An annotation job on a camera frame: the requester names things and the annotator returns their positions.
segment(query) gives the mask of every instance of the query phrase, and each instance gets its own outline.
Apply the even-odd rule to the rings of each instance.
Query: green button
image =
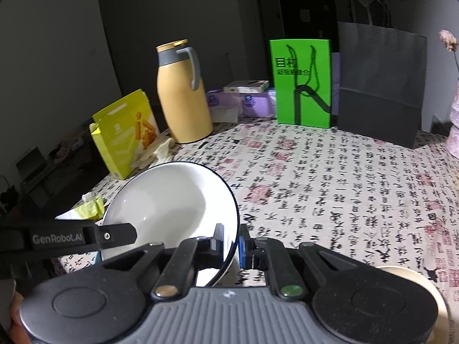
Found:
[[[296,297],[303,293],[303,289],[297,284],[289,284],[281,288],[281,294],[285,297]]]

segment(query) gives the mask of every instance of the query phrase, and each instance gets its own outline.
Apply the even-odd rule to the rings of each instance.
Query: green box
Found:
[[[330,41],[271,40],[279,123],[330,128]]]

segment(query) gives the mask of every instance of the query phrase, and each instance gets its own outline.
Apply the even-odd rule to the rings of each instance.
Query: dried flower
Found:
[[[458,50],[458,41],[451,32],[441,30],[440,40],[449,52],[455,52]]]

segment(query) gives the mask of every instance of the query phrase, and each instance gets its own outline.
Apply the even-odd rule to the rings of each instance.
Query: thermos lid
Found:
[[[168,49],[174,49],[180,45],[183,45],[183,44],[186,44],[188,42],[187,39],[185,40],[178,40],[178,41],[172,41],[172,42],[169,42],[167,44],[163,44],[163,45],[160,45],[159,47],[156,47],[156,50],[157,52],[162,52],[164,50],[168,50]]]

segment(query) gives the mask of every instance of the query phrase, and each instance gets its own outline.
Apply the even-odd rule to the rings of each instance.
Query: flower stem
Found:
[[[458,74],[459,74],[459,64],[458,64],[458,58],[456,57],[456,52],[454,53],[454,60],[456,61],[456,67],[458,68]]]

